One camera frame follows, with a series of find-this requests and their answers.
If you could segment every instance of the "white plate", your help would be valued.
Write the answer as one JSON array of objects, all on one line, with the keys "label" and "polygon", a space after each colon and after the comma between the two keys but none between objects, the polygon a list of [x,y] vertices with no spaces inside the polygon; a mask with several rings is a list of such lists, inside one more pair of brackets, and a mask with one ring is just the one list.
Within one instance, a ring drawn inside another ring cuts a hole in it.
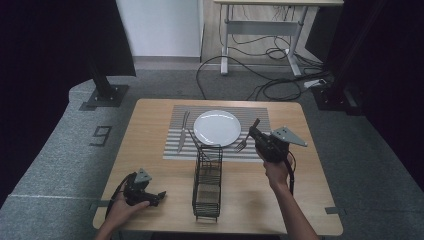
[{"label": "white plate", "polygon": [[206,145],[230,145],[240,136],[241,125],[231,113],[212,110],[201,114],[194,122],[194,134]]}]

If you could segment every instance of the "tripod base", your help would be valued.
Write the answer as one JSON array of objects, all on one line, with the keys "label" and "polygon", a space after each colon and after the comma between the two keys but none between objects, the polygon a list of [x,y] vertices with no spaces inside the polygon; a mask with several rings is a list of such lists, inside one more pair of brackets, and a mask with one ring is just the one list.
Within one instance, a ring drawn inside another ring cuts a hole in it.
[{"label": "tripod base", "polygon": [[348,115],[362,115],[361,107],[350,91],[343,91],[343,96],[337,100],[328,98],[328,88],[312,87],[311,91],[319,110],[345,111]]},{"label": "tripod base", "polygon": [[128,91],[128,85],[110,85],[113,89],[110,97],[100,96],[97,88],[91,94],[88,102],[83,102],[80,107],[80,111],[94,111],[98,107],[120,107],[122,100],[126,92]]}]

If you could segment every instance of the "knife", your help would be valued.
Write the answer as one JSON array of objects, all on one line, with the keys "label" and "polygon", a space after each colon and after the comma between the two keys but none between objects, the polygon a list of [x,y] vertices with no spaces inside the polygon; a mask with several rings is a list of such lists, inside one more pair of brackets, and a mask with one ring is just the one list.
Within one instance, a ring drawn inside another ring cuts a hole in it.
[{"label": "knife", "polygon": [[184,113],[183,126],[181,127],[180,143],[178,144],[178,150],[177,150],[178,153],[181,151],[181,149],[184,146],[184,141],[185,141],[185,125],[187,123],[188,115],[190,115],[190,111],[186,111]]}]

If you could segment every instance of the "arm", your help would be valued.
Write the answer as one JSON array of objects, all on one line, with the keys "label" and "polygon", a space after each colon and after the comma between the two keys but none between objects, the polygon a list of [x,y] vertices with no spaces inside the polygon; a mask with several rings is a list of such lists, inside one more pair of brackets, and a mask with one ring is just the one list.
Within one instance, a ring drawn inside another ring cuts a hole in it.
[{"label": "arm", "polygon": [[290,239],[319,239],[311,224],[306,219],[296,200],[287,186],[287,168],[284,162],[270,163],[264,161],[265,174],[269,185],[277,197],[278,205],[283,215],[284,223]]},{"label": "arm", "polygon": [[113,232],[126,223],[134,213],[149,206],[150,203],[148,201],[138,203],[134,206],[128,205],[122,193],[123,188],[124,185],[121,188],[121,192],[116,196],[115,203],[112,205],[107,218],[102,226],[100,226],[95,240],[111,239]]}]

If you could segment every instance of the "white wall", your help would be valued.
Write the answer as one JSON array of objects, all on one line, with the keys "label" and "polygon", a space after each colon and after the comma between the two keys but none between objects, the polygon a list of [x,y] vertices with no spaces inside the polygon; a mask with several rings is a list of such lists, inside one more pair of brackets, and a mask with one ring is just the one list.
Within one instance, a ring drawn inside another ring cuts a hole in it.
[{"label": "white wall", "polygon": [[116,3],[133,56],[200,57],[203,0]]}]

